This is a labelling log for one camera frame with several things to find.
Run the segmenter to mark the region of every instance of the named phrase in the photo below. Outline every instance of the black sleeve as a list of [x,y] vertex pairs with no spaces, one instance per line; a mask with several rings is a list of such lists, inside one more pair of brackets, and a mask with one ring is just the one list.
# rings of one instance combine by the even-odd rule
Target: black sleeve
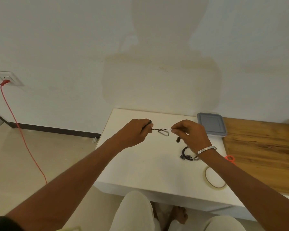
[[10,218],[0,217],[0,231],[24,231],[24,230]]

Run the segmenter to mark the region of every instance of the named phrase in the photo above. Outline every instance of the red cable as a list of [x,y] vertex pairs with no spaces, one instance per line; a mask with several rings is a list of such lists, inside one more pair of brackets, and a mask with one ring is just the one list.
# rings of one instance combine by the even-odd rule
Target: red cable
[[19,124],[18,124],[18,122],[16,121],[16,118],[15,118],[15,116],[14,116],[14,114],[13,114],[13,112],[12,112],[12,110],[11,110],[9,104],[8,104],[8,102],[6,101],[6,98],[5,98],[4,93],[3,93],[3,91],[2,91],[2,87],[3,87],[5,84],[9,83],[9,82],[10,82],[10,81],[6,79],[6,80],[4,80],[4,81],[0,84],[0,90],[1,90],[2,96],[3,96],[3,98],[4,98],[4,101],[5,101],[6,105],[8,106],[8,109],[10,110],[10,112],[11,112],[11,114],[12,114],[15,122],[16,122],[17,128],[19,129],[19,132],[20,132],[20,134],[21,134],[21,136],[22,136],[22,139],[23,139],[23,141],[24,141],[24,143],[25,143],[25,146],[26,146],[26,148],[27,148],[27,150],[28,150],[31,158],[33,159],[34,163],[36,164],[36,166],[39,168],[39,170],[40,170],[41,173],[43,174],[43,177],[44,177],[45,182],[46,182],[46,184],[47,184],[47,179],[46,179],[46,177],[45,177],[45,174],[43,173],[43,171],[42,171],[41,168],[39,167],[38,163],[36,163],[33,155],[31,154],[31,152],[30,152],[30,150],[29,150],[29,148],[28,148],[28,146],[27,146],[26,140],[25,140],[25,138],[24,138],[24,135],[22,134],[22,130],[21,130],[21,128],[19,127]]

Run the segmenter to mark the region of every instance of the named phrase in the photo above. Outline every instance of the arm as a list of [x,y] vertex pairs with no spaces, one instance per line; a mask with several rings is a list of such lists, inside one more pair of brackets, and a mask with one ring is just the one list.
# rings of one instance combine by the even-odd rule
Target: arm
[[[200,124],[183,120],[172,128],[172,132],[181,137],[194,153],[212,146]],[[220,175],[265,230],[289,230],[289,199],[224,159],[213,149],[198,156]]]
[[131,120],[94,152],[57,176],[11,210],[6,216],[24,230],[61,229],[107,164],[123,149],[141,143],[153,124],[148,119]]

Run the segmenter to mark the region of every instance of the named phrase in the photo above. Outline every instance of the white table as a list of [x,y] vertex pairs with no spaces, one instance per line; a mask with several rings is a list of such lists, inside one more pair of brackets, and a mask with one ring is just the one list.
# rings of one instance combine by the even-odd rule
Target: white table
[[[148,118],[157,129],[171,128],[184,119],[197,122],[197,117],[192,116],[114,108],[97,147],[133,118]],[[171,132],[166,137],[153,131],[144,142],[119,153],[94,185],[105,193],[125,196],[138,190],[150,201],[254,220],[228,186],[215,189],[206,182],[204,162],[180,158],[186,145],[182,140],[177,143],[176,139]],[[217,151],[226,156],[222,138],[209,136],[209,139]]]

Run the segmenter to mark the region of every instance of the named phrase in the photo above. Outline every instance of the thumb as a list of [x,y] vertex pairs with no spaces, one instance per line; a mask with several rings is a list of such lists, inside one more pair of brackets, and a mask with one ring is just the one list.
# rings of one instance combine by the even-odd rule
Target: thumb
[[148,135],[148,133],[152,133],[152,127],[153,127],[153,124],[147,125],[143,129],[143,131],[140,133],[140,135],[145,138]]
[[183,141],[185,141],[188,136],[187,134],[185,134],[183,131],[179,129],[173,129],[171,130],[171,132],[179,136],[181,139],[183,139]]

